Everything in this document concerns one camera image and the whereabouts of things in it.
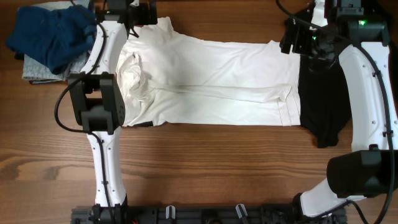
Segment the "white t-shirt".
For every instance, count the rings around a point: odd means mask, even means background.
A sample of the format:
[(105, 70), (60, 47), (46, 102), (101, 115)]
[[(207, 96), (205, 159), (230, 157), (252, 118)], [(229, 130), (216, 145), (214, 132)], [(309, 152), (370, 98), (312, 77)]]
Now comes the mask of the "white t-shirt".
[(126, 126), (300, 124), (300, 56), (277, 42), (201, 40), (176, 32), (168, 17), (137, 33), (116, 69)]

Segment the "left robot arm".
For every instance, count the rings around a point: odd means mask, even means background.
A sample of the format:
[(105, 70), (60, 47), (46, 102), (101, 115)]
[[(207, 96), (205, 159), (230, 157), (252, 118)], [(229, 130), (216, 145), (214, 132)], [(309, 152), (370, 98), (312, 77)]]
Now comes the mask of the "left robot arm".
[(129, 223), (127, 194), (121, 177), (119, 137), (126, 107), (116, 81), (116, 66), (135, 26), (157, 23), (155, 1), (110, 1), (97, 13), (90, 57), (68, 79), (75, 119), (93, 153), (96, 196), (91, 208), (72, 210), (72, 223)]

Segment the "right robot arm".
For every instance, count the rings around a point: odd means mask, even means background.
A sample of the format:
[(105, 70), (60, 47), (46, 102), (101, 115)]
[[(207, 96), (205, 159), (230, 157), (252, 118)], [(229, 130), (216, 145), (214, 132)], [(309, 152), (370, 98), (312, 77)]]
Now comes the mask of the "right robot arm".
[(397, 187), (397, 115), (389, 79), (389, 31), (380, 10), (362, 1), (327, 1), (320, 26), (289, 14), (305, 28), (281, 50), (336, 60), (344, 73), (353, 119), (352, 151), (329, 160), (326, 178), (294, 197), (295, 219), (319, 220), (359, 200), (385, 195), (382, 220)]

